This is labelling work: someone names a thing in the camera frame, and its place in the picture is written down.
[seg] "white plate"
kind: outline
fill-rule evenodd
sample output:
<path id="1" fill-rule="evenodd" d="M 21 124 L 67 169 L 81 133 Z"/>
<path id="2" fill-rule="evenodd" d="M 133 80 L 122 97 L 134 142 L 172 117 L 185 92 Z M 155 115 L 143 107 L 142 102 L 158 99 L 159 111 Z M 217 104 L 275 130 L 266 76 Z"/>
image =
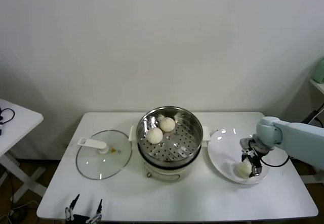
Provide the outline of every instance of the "white plate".
<path id="1" fill-rule="evenodd" d="M 208 154 L 213 165 L 225 177 L 240 184 L 252 185 L 264 179 L 270 167 L 262 164 L 261 174 L 248 180 L 235 174 L 235 165 L 241 162 L 242 156 L 239 140 L 247 137 L 250 136 L 243 135 L 237 128 L 218 130 L 212 135 L 211 141 L 208 143 Z M 268 155 L 264 156 L 263 159 L 270 162 Z"/>

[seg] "white table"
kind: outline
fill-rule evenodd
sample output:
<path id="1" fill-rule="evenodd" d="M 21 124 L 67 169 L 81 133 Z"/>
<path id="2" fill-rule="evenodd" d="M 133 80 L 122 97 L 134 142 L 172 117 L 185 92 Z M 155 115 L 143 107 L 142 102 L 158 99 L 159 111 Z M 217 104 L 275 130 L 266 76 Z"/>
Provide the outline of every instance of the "white table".
<path id="1" fill-rule="evenodd" d="M 45 171 L 45 168 L 38 168 L 34 174 L 29 177 L 19 168 L 19 163 L 7 153 L 17 142 L 42 122 L 43 116 L 2 99 L 0 99 L 0 107 L 2 110 L 4 108 L 11 108 L 16 113 L 13 120 L 3 125 L 2 135 L 0 136 L 0 164 L 24 182 L 19 190 L 14 194 L 14 199 L 11 200 L 16 203 L 28 189 L 34 191 L 40 196 L 43 196 L 46 187 L 38 184 L 35 180 L 41 176 Z M 6 119 L 11 118 L 12 112 L 6 110 L 1 114 L 1 116 L 4 117 L 3 121 L 6 121 Z"/>
<path id="2" fill-rule="evenodd" d="M 225 179 L 199 154 L 192 173 L 166 183 L 147 178 L 138 151 L 117 175 L 101 181 L 81 176 L 75 166 L 80 137 L 89 138 L 106 129 L 129 134 L 144 113 L 87 113 L 83 116 L 38 207 L 41 218 L 64 219 L 64 207 L 80 194 L 74 213 L 93 216 L 103 199 L 103 221 L 240 221 L 316 216 L 318 210 L 289 161 L 272 168 L 257 185 L 246 186 Z M 239 128 L 255 132 L 261 113 L 195 113 L 210 131 Z M 286 159 L 284 151 L 271 152 L 271 162 Z"/>

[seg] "black cable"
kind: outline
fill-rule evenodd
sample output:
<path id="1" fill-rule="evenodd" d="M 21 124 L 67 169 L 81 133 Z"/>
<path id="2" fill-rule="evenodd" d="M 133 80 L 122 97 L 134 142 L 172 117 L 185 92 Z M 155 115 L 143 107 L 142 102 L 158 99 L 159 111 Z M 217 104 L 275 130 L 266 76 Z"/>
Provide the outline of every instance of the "black cable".
<path id="1" fill-rule="evenodd" d="M 259 157 L 259 155 L 258 155 L 258 153 L 257 153 L 256 151 L 254 151 L 254 152 L 256 153 L 256 155 L 257 155 L 257 157 L 260 159 L 260 161 L 261 161 L 264 165 L 269 166 L 269 167 L 282 167 L 282 166 L 284 166 L 284 165 L 289 161 L 289 159 L 290 159 L 290 156 L 288 156 L 287 159 L 286 159 L 282 164 L 280 164 L 280 165 L 271 165 L 271 164 L 268 164 L 268 163 L 266 163 L 265 161 L 263 161 L 262 158 Z"/>
<path id="2" fill-rule="evenodd" d="M 322 128 L 324 128 L 324 127 L 323 127 L 323 123 L 322 123 L 322 121 L 320 121 L 319 118 L 316 117 L 316 118 L 314 118 L 314 120 L 316 120 L 316 121 L 320 124 L 320 126 L 321 126 Z"/>
<path id="3" fill-rule="evenodd" d="M 15 115 L 16 115 L 15 110 L 10 109 L 10 108 L 0 109 L 0 115 L 2 114 L 2 112 L 6 111 L 6 110 L 10 110 L 10 111 L 13 113 L 13 115 L 12 115 L 11 119 L 8 119 L 8 120 L 5 121 L 5 122 L 0 122 L 0 124 L 6 124 L 6 123 L 8 123 L 8 122 L 11 121 L 11 120 L 15 117 Z"/>

